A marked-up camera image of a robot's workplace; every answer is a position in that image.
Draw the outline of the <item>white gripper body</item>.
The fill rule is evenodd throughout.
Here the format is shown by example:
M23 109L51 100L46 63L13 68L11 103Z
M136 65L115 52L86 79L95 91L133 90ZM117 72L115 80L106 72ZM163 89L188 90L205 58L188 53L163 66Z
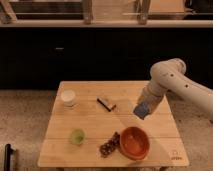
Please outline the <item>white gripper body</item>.
M142 90L141 96L139 97L138 103L146 102L149 107L149 114L152 114L158 105L161 103L163 97L154 95L147 87Z

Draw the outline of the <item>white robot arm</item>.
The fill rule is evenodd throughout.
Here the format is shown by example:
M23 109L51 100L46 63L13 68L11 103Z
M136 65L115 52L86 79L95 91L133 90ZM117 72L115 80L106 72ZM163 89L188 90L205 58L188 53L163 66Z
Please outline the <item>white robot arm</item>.
M143 88L135 114L144 119L151 114L168 90L189 100L213 121L213 90L185 76L186 64L174 58L155 63L150 69L151 80Z

